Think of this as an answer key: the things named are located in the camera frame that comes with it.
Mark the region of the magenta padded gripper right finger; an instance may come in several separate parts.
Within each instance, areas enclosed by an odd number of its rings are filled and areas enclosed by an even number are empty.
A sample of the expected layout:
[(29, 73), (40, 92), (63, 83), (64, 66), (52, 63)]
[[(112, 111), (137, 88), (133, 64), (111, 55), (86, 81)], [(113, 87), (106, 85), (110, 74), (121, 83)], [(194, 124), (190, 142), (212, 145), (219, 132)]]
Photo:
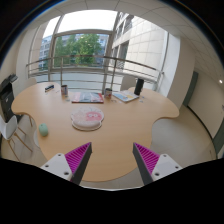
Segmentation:
[(168, 154), (158, 154), (137, 143), (133, 144), (133, 155), (145, 185), (182, 169)]

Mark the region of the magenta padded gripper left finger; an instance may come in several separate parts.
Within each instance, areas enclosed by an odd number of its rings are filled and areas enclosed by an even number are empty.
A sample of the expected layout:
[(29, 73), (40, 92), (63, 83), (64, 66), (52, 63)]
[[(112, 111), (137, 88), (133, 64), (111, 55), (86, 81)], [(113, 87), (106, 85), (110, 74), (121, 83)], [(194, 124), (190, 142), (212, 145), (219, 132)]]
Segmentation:
[(79, 185), (92, 154), (90, 142), (72, 151), (58, 153), (47, 161), (41, 168), (76, 185)]

